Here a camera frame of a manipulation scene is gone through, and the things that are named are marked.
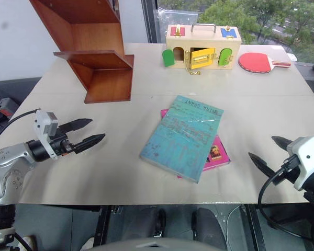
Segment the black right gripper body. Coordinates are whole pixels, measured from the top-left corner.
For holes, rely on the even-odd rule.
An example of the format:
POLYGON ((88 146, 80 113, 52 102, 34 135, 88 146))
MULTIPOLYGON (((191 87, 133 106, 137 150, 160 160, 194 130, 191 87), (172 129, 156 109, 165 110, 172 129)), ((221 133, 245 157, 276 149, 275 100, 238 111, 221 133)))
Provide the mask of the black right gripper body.
POLYGON ((294 184, 300 174, 299 164, 300 160, 296 154, 285 159, 281 166, 283 172, 275 178, 275 184, 280 184, 285 179, 294 184))

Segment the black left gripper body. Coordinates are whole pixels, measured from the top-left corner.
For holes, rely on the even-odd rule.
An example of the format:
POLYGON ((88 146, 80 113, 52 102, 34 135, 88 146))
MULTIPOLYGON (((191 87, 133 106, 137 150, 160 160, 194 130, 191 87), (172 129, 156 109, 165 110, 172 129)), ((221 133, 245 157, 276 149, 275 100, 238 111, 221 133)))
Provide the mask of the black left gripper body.
POLYGON ((69 141, 67 134, 60 129, 57 129, 55 134, 50 136, 50 146, 57 156, 76 153, 74 144, 69 141))

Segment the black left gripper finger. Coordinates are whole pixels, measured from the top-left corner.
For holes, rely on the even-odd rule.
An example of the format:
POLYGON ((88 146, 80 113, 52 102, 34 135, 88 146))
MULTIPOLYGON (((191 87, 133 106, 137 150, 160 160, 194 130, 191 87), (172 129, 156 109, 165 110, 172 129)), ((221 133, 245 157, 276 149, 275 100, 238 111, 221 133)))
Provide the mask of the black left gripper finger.
POLYGON ((93 147, 94 145, 101 142, 105 136, 106 136, 106 134, 102 133, 102 134, 96 134, 96 135, 92 135, 88 138, 85 138, 83 141, 81 141, 80 143, 73 146, 73 152, 75 154, 78 154, 78 153, 81 153, 85 150, 88 150, 91 147, 93 147))
POLYGON ((88 125, 92 121, 93 121, 92 119, 87 119, 87 118, 76 119, 71 122, 60 125, 58 129, 63 133, 68 133, 71 131, 76 131, 81 128, 84 128, 86 125, 88 125))

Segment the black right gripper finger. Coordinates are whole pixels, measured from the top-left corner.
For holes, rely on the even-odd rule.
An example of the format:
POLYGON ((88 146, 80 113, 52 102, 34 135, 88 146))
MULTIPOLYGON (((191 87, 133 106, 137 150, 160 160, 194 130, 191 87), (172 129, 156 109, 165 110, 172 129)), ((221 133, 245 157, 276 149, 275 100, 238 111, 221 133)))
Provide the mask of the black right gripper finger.
POLYGON ((268 178, 272 178, 275 175, 275 172, 267 166, 267 163, 261 159, 259 156, 248 152, 248 155, 254 165, 268 178))
POLYGON ((271 136, 271 139, 284 151, 287 151, 287 146, 292 143, 292 140, 282 136, 271 136))

